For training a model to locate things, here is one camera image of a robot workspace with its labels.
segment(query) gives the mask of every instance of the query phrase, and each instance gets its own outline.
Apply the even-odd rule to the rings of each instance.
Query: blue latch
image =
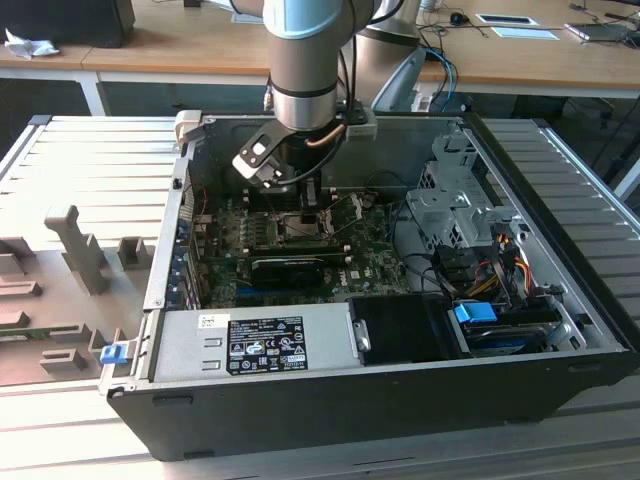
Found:
[[[127,346],[114,343],[103,347],[100,352],[100,363],[103,365],[127,363]]]
[[[468,302],[461,303],[453,309],[459,323],[496,322],[496,312],[490,303]]]

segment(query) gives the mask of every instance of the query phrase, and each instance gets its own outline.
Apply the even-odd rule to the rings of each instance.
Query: desk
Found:
[[[534,28],[554,29],[565,23],[592,21],[589,15],[570,10],[568,0],[450,0],[447,5],[462,7],[477,26],[487,25],[476,17],[477,13],[529,16],[540,24]],[[602,22],[611,21],[604,17],[606,12],[629,15],[638,10],[599,0],[589,1],[588,7]],[[431,15],[420,15],[418,22],[446,27],[451,13],[451,9],[441,8]],[[457,91],[610,98],[635,98],[640,94],[640,50],[615,44],[581,44],[567,30],[553,30],[559,40],[507,39],[488,28],[482,31],[489,38],[475,28],[451,27],[442,39],[447,58],[460,72]],[[425,31],[425,37],[438,46],[435,34]],[[435,72],[425,68],[420,90],[432,92],[441,81],[442,68]]]
[[[542,27],[589,22],[569,10],[568,0],[449,0],[474,23],[475,13],[528,15]],[[204,4],[184,9],[182,2],[133,0],[136,25],[121,49],[70,47],[62,54],[31,61],[0,52],[0,77],[74,80],[80,83],[93,115],[109,113],[101,82],[152,82],[262,85],[269,73],[267,33],[262,25],[232,24],[230,13]],[[633,7],[590,0],[590,9],[629,14]],[[440,21],[449,11],[440,10]],[[437,21],[438,15],[431,15]],[[581,45],[570,32],[560,41],[500,39],[489,29],[483,38],[472,28],[450,29],[443,39],[447,56],[460,72],[457,90],[555,96],[634,98],[640,93],[640,51],[621,45]],[[428,35],[437,44],[435,35]],[[438,64],[425,65],[419,100],[443,79]]]

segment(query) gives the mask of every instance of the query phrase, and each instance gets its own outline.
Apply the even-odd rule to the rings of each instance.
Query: floor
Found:
[[[262,107],[263,87],[125,84],[105,85],[113,115],[175,115],[180,110],[201,109],[211,113],[257,113]],[[548,97],[457,94],[448,112],[462,104],[484,117],[543,117],[590,165],[602,145],[619,126],[633,100],[598,101],[572,98],[566,102]],[[601,112],[611,118],[601,120]],[[87,115],[82,90],[75,82],[0,79],[0,158],[36,114]],[[640,128],[640,107],[629,116],[616,140],[602,152],[595,167],[603,175]],[[632,158],[638,158],[640,151]],[[613,185],[623,175],[620,174]],[[640,207],[640,192],[629,200]]]

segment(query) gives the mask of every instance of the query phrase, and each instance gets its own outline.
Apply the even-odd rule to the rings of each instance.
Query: warning label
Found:
[[[231,375],[309,368],[302,317],[232,320],[227,340]]]

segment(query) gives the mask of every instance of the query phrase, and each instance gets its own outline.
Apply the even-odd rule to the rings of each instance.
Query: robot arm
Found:
[[[224,3],[238,13],[264,19],[269,31],[273,106],[278,121],[298,132],[316,131],[329,124],[336,115],[340,49],[367,26],[381,0]]]
[[[338,57],[341,48],[369,24],[381,2],[214,1],[237,13],[261,16],[269,32],[276,120],[262,127],[233,159],[243,177],[265,187],[292,185],[317,175],[335,155],[348,121],[346,112],[344,118],[336,119]],[[293,178],[283,178],[280,163],[272,155],[276,150],[294,168]]]

